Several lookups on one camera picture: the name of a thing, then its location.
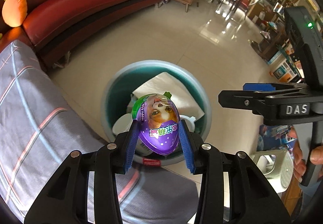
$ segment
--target red label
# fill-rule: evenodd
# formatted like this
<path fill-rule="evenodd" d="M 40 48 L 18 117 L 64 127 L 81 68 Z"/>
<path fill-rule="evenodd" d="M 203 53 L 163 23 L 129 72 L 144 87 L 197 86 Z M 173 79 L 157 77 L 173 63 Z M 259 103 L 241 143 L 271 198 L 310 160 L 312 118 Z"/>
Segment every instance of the red label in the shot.
<path fill-rule="evenodd" d="M 157 159 L 143 158 L 143 164 L 147 166 L 160 166 L 161 162 Z"/>

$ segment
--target blue gripper pad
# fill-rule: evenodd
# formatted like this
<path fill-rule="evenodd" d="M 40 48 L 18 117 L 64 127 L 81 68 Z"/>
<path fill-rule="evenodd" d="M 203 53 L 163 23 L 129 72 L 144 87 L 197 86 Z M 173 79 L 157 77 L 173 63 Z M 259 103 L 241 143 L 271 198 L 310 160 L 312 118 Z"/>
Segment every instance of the blue gripper pad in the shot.
<path fill-rule="evenodd" d="M 195 171 L 193 151 L 183 123 L 183 120 L 179 122 L 178 135 L 180 137 L 180 144 L 183 149 L 186 167 L 193 173 Z"/>
<path fill-rule="evenodd" d="M 138 122 L 137 121 L 135 123 L 134 122 L 135 121 L 132 122 L 132 124 L 135 124 L 132 130 L 131 130 L 132 126 L 130 127 L 131 131 L 129 131 L 129 133 L 131 133 L 131 136 L 130 136 L 130 141 L 128 143 L 128 146 L 126 148 L 125 161 L 123 164 L 123 169 L 126 173 L 128 172 L 129 168 L 131 168 L 133 156 L 135 155 L 136 144 L 137 144 L 137 140 L 140 132 Z"/>
<path fill-rule="evenodd" d="M 257 83 L 246 83 L 243 86 L 243 90 L 247 91 L 275 91 L 276 88 L 271 84 L 257 84 Z"/>

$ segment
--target stuffed toy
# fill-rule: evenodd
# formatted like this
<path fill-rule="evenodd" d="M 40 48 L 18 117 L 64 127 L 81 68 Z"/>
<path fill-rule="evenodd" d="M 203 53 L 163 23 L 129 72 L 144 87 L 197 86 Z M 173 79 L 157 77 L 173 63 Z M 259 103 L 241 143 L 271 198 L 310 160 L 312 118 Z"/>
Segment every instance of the stuffed toy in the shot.
<path fill-rule="evenodd" d="M 4 0 L 2 18 L 10 27 L 21 26 L 27 17 L 27 0 Z"/>

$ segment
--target purple egg packaging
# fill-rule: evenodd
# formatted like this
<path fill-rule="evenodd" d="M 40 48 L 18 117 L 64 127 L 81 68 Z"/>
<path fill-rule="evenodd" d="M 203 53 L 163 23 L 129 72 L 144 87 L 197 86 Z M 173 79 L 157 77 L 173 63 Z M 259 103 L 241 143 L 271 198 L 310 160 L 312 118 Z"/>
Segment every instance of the purple egg packaging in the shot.
<path fill-rule="evenodd" d="M 152 151 L 160 155 L 172 153 L 178 143 L 178 123 L 180 116 L 171 94 L 149 94 L 136 101 L 132 109 L 132 119 L 141 124 L 139 138 Z"/>

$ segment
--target plaid blanket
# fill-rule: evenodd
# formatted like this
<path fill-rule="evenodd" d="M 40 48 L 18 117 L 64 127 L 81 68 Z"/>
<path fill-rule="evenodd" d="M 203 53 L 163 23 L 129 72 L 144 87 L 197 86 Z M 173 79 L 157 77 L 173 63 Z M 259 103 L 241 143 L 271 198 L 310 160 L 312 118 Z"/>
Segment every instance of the plaid blanket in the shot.
<path fill-rule="evenodd" d="M 24 221 L 33 201 L 72 150 L 105 143 L 68 106 L 31 48 L 16 40 L 0 53 L 0 195 Z M 195 183 L 161 168 L 134 165 L 117 175 L 123 223 L 187 223 L 197 208 Z M 94 174 L 88 220 L 94 223 Z"/>

